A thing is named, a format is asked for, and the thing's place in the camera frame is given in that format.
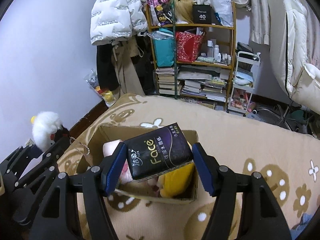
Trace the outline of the white fluffy plush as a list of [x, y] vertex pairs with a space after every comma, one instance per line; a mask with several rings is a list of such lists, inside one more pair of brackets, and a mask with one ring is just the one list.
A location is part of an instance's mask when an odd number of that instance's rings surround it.
[[54, 137], [62, 130], [62, 121], [55, 112], [44, 111], [31, 118], [32, 135], [35, 145], [46, 152], [53, 144]]

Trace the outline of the pink roll plush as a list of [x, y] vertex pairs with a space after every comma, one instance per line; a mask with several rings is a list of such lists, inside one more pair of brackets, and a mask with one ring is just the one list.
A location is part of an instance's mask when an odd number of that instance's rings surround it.
[[123, 142], [120, 139], [114, 140], [114, 141], [109, 141], [103, 144], [103, 156], [108, 157], [111, 156], [114, 151], [116, 150], [117, 146], [119, 143]]

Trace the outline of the yellow plush toy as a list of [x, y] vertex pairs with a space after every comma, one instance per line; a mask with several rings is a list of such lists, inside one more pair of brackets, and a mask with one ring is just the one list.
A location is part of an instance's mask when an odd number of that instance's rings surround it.
[[194, 171], [194, 163], [159, 176], [157, 186], [162, 198], [173, 198], [182, 194], [189, 186]]

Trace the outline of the cardboard box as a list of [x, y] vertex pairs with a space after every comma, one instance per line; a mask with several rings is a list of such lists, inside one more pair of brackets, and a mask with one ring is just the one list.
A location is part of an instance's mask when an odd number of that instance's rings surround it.
[[100, 125], [89, 136], [88, 163], [98, 171], [98, 192], [169, 204], [197, 198], [198, 174], [191, 147], [196, 131]]

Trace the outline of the plastic bag of toys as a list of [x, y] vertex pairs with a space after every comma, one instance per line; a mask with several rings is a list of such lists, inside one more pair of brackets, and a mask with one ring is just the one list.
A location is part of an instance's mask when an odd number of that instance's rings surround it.
[[100, 87], [96, 70], [91, 69], [91, 71], [84, 77], [84, 80], [104, 100], [107, 107], [111, 107], [116, 102], [116, 98], [110, 90]]

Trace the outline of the black coat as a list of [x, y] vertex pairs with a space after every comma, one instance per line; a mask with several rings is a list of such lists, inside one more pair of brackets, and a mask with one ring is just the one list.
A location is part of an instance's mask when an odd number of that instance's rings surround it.
[[112, 63], [112, 44], [97, 46], [97, 76], [101, 89], [114, 91], [119, 87], [115, 67]]

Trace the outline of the beige trench coat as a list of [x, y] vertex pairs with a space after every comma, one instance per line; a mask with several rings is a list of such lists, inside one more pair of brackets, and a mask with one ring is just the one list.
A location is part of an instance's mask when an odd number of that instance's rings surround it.
[[113, 48], [112, 63], [119, 83], [118, 88], [112, 91], [116, 99], [127, 93], [145, 95], [131, 60], [131, 41], [123, 41]]

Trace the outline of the stack of books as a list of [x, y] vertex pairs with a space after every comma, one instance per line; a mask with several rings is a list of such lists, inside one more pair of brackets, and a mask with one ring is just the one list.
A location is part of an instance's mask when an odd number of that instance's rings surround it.
[[159, 94], [172, 96], [180, 95], [181, 84], [176, 77], [174, 67], [157, 67], [156, 81]]

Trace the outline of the white rolling cart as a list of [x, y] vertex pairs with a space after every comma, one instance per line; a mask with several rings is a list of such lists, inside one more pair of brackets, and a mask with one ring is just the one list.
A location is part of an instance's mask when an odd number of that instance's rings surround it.
[[251, 110], [251, 99], [254, 92], [257, 73], [252, 68], [260, 66], [260, 54], [238, 51], [233, 72], [232, 90], [228, 98], [226, 112], [234, 112], [245, 116]]

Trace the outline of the white puffer jacket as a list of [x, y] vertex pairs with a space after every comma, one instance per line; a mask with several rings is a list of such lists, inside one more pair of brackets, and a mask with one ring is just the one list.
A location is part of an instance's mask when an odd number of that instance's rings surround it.
[[96, 0], [91, 11], [91, 44], [102, 46], [127, 41], [146, 31], [141, 0]]

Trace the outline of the teal gift bag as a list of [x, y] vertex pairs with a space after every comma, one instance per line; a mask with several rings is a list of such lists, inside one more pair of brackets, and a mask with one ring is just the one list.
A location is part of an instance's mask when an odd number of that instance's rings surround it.
[[174, 34], [172, 31], [159, 28], [149, 34], [153, 41], [158, 67], [171, 67], [174, 64]]

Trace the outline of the wooden bookshelf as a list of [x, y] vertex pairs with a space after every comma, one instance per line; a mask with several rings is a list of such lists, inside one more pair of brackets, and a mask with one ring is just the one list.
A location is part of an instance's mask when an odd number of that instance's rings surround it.
[[[152, 25], [151, 19], [151, 9], [148, 4], [145, 5], [146, 9], [146, 19], [148, 23], [148, 31], [157, 31], [159, 29], [167, 29], [171, 28], [173, 32], [173, 54], [174, 54], [174, 77], [177, 80], [177, 70], [178, 64], [190, 64], [192, 66], [205, 66], [205, 67], [216, 67], [220, 69], [228, 70], [227, 77], [227, 85], [226, 85], [226, 96], [225, 96], [225, 104], [224, 109], [227, 109], [229, 103], [229, 97], [231, 96], [232, 90], [232, 80], [233, 80], [233, 71], [234, 71], [234, 63], [235, 63], [235, 49], [236, 49], [236, 9], [235, 3], [232, 2], [232, 18], [233, 25], [231, 27], [223, 26], [223, 25], [215, 25], [215, 24], [202, 24], [202, 23], [176, 23], [176, 20], [172, 20], [172, 24], [167, 24], [163, 26]], [[218, 62], [214, 60], [211, 62], [206, 61], [198, 61], [197, 58], [200, 56], [200, 48], [204, 42], [204, 37], [200, 37], [197, 34], [189, 34], [182, 32], [183, 28], [194, 29], [194, 28], [203, 28], [203, 29], [218, 29], [218, 30], [227, 30], [229, 31], [229, 42], [225, 41], [217, 41], [217, 45], [219, 47], [228, 47], [231, 59], [227, 60], [226, 63]]]

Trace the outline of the red gift bag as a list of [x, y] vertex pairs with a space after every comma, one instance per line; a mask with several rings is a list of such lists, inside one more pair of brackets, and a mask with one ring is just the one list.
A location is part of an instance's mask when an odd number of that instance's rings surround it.
[[177, 60], [184, 63], [192, 63], [198, 58], [203, 35], [185, 32], [176, 33]]

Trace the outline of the blonde wig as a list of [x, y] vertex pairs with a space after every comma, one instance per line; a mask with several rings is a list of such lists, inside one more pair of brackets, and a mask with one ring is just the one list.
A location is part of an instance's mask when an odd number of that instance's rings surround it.
[[193, 0], [173, 0], [177, 23], [193, 24]]

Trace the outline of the black box with 40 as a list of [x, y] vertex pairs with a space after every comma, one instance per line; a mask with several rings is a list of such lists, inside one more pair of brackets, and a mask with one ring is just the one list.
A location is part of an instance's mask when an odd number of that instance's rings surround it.
[[212, 24], [212, 8], [206, 4], [193, 4], [193, 23]]

